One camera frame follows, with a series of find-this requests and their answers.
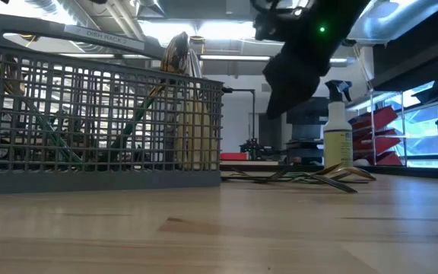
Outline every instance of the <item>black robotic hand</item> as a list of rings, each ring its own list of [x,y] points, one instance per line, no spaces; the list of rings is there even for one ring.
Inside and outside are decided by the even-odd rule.
[[[305,8],[277,8],[279,0],[266,0],[271,2],[266,8],[250,1],[259,12],[255,38],[285,42],[263,70],[271,86],[266,114],[274,119],[313,96],[370,0],[310,0]]]

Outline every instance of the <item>basket handle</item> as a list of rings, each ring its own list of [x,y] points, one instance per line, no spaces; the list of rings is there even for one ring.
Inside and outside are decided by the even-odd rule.
[[[111,33],[104,33],[86,27],[65,25],[36,18],[23,18],[0,14],[0,45],[27,49],[22,45],[5,39],[3,37],[5,33],[32,34],[41,37],[90,43],[141,54],[152,59],[162,59],[165,52],[165,49],[159,45],[129,39],[128,37]]]

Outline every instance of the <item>spray nozzle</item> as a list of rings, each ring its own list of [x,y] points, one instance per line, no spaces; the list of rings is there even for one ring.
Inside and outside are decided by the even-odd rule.
[[[351,81],[331,80],[327,81],[325,85],[328,88],[331,102],[342,102],[342,94],[351,102],[351,96],[349,95],[349,88],[353,86]]]

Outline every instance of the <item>ceiling light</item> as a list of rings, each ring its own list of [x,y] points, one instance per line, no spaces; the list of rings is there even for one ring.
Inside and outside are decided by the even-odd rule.
[[[60,53],[60,55],[75,57],[75,58],[89,58],[89,59],[111,59],[114,54],[93,54],[93,53]]]
[[[347,58],[331,58],[331,63],[339,63],[339,62],[347,62],[349,59]]]
[[[201,55],[201,60],[224,60],[224,61],[263,61],[266,62],[270,56],[220,56],[220,55]]]
[[[198,35],[210,40],[247,39],[255,36],[252,22],[210,21],[198,30]]]
[[[164,22],[140,22],[145,35],[155,37],[162,46],[167,45],[177,34],[185,31],[189,37],[196,35],[194,28],[189,23],[164,23]]]
[[[108,54],[108,53],[60,53],[63,56],[82,59],[151,59],[139,54]]]
[[[139,55],[139,54],[123,54],[124,59],[151,59],[150,57]]]

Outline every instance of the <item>red object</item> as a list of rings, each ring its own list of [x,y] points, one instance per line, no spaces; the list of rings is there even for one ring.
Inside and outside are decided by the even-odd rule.
[[[382,109],[374,111],[374,127],[375,130],[380,130],[393,122],[398,115],[392,109],[392,106],[383,107]],[[349,123],[353,126],[353,134],[365,135],[366,129],[368,133],[371,131],[371,113],[361,114],[349,120]]]
[[[368,160],[370,164],[374,164],[373,155],[367,155],[364,159]],[[376,157],[376,165],[402,166],[403,164],[394,151],[386,151]]]
[[[242,152],[237,152],[237,153],[224,152],[224,153],[221,153],[221,160],[222,161],[247,161],[248,154],[242,153]]]
[[[375,133],[375,136],[382,136],[382,135],[396,135],[396,130],[388,129]],[[400,142],[401,142],[400,138],[377,138],[375,140],[376,153],[380,155],[381,153],[387,151],[391,147],[394,147]],[[355,155],[372,154],[373,153],[372,134],[367,134],[363,137],[355,138],[353,142],[353,150]]]

